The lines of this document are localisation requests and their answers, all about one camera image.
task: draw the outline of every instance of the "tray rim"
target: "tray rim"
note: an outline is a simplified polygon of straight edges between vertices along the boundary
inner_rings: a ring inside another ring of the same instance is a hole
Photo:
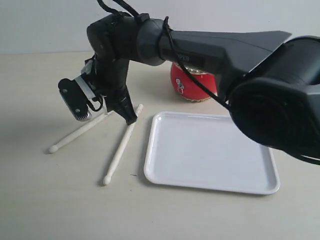
[[[280,177],[278,173],[278,169],[276,166],[276,161],[275,157],[273,154],[273,151],[270,147],[258,144],[261,148],[265,148],[268,150],[268,154],[270,156],[270,161],[272,165],[272,171],[275,176],[275,181],[276,184],[274,188],[269,189],[269,190],[261,190],[261,191],[255,191],[255,190],[247,190],[247,189],[239,189],[239,188],[205,188],[205,187],[199,187],[195,186],[192,184],[173,184],[173,183],[164,183],[163,181],[157,181],[153,179],[152,176],[149,175],[148,173],[148,166],[151,162],[151,156],[152,156],[152,151],[153,151],[153,144],[155,140],[155,135],[156,135],[156,127],[157,127],[157,120],[160,116],[169,114],[169,115],[193,115],[193,116],[198,116],[198,117],[210,117],[210,118],[218,118],[218,119],[231,119],[232,118],[228,115],[217,115],[217,114],[206,114],[206,113],[194,113],[194,112],[178,112],[178,111],[161,111],[157,113],[156,115],[153,116],[152,118],[152,124],[151,124],[151,129],[150,129],[150,134],[149,134],[149,139],[148,139],[148,145],[147,145],[147,150],[146,150],[146,156],[145,156],[145,161],[144,161],[144,166],[143,166],[143,173],[146,179],[155,184],[155,185],[162,185],[162,186],[173,186],[173,187],[182,187],[182,188],[194,188],[194,189],[201,189],[201,190],[207,190],[207,191],[222,191],[222,192],[233,192],[233,193],[242,193],[242,194],[253,194],[253,195],[272,195],[275,194],[279,189],[280,189]]]

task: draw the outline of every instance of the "red can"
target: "red can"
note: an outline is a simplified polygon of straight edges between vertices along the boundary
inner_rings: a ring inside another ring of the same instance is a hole
[[[186,67],[186,69],[211,92],[217,93],[214,75],[190,67]],[[203,101],[210,98],[210,96],[199,88],[176,63],[172,63],[171,65],[170,76],[172,86],[176,92],[185,99]]]

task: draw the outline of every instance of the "white drumstick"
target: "white drumstick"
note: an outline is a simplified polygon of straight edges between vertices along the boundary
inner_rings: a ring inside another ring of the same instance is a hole
[[[136,116],[138,116],[141,113],[143,108],[144,108],[144,106],[142,104],[139,104],[138,108],[135,111]],[[130,126],[127,127],[125,134],[121,140],[121,143],[120,143],[118,149],[116,150],[116,153],[112,159],[109,170],[108,170],[106,176],[104,177],[103,183],[105,185],[108,185],[111,182],[111,178],[117,169],[117,166],[120,162],[122,155],[124,154],[125,148],[129,142],[129,139],[132,135],[132,132],[134,130],[135,125],[136,125],[136,122],[132,123]]]
[[[113,111],[110,111],[108,113],[104,112],[104,113],[100,114],[99,116],[95,117],[94,119],[92,119],[91,121],[89,121],[88,123],[86,123],[85,125],[81,126],[77,130],[75,130],[74,132],[72,132],[71,134],[66,136],[64,139],[62,139],[61,141],[59,141],[55,145],[51,146],[49,148],[49,153],[53,154],[56,151],[58,151],[60,148],[69,144],[70,142],[72,142],[73,140],[75,140],[76,138],[78,138],[79,136],[84,134],[85,132],[87,132],[89,129],[93,128],[95,125],[97,125],[98,123],[103,121],[111,113],[113,113]]]

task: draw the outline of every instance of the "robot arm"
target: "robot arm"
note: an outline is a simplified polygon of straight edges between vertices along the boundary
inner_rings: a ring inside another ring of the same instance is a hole
[[[122,0],[115,2],[128,9]],[[313,159],[320,158],[319,38],[285,42],[291,34],[284,31],[174,31],[167,18],[110,9],[112,14],[87,28],[94,56],[81,75],[59,82],[60,94],[77,120],[89,120],[89,108],[98,111],[105,106],[128,125],[134,123],[137,116],[126,85],[129,62],[178,62],[182,69],[187,65],[216,75],[218,97],[210,96],[229,110],[247,137],[320,164]],[[95,109],[90,100],[101,107]]]

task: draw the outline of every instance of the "table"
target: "table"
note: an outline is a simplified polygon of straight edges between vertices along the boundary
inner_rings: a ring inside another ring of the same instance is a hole
[[[152,117],[161,111],[228,114],[213,100],[191,103],[170,83],[170,62],[131,62],[128,88],[144,104],[107,187],[101,179],[126,129],[113,114],[60,149],[78,128],[58,92],[92,52],[0,56],[1,240],[317,239],[320,168],[274,151],[281,186],[269,196],[155,186],[145,179]]]

